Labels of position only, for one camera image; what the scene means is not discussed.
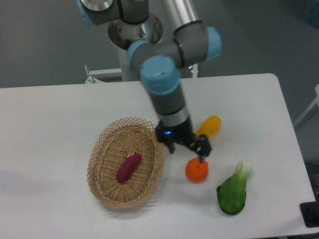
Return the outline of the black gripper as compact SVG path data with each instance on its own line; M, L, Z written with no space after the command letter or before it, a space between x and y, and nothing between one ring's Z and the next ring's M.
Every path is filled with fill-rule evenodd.
M175 126L166 126L163 120L160 120L155 128L155 134L158 142L164 143L170 153L175 152L174 143L177 143L194 151L200 163L203 163L212 151L210 141L205 134L194 135L190 117Z

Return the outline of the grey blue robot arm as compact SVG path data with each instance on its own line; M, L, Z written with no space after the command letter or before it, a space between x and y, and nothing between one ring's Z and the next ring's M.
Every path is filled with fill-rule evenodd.
M212 148L208 137L195 135L180 84L182 68L209 61L221 52L221 37L200 20L190 0L164 0L173 39L156 43L153 16L146 0L79 0L88 25L116 23L119 47L126 50L132 75L141 81L159 118L157 140L170 152L180 144L203 162Z

